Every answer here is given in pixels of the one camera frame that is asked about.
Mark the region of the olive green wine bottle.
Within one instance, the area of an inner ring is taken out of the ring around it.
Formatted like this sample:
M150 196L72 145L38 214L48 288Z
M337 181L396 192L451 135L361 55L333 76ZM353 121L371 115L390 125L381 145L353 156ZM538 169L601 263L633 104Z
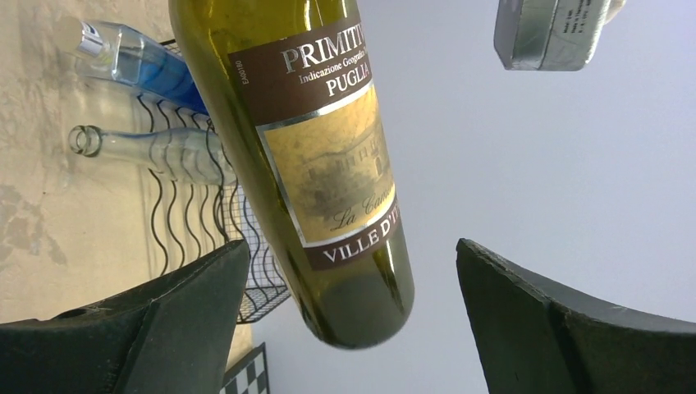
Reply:
M170 21L311 332L366 349L414 303L354 1L172 1Z

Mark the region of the blue square glass bottle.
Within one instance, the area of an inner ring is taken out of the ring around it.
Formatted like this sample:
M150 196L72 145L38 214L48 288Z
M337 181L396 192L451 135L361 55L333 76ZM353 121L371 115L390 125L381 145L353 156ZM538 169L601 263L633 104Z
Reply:
M117 82L180 107L208 114L183 57L124 24L77 21L77 43L70 44L84 76Z

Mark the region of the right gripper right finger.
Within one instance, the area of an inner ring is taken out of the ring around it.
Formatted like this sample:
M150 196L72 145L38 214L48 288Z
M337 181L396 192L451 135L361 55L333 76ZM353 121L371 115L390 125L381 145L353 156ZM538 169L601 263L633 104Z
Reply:
M469 239L456 252L491 393L694 392L694 323L598 299Z

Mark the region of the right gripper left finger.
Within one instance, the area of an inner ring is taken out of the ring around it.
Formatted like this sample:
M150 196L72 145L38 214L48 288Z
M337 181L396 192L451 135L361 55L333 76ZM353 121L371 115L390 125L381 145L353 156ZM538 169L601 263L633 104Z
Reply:
M2 392L219 392L249 253L246 242L232 241L49 320L4 323Z

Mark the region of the clear glass bottle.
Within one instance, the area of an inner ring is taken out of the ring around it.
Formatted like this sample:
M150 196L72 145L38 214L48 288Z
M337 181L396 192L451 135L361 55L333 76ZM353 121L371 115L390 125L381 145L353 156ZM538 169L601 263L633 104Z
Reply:
M210 131L180 127L149 134L75 126L68 134L73 153L134 163L188 184L229 186L237 178L219 138Z

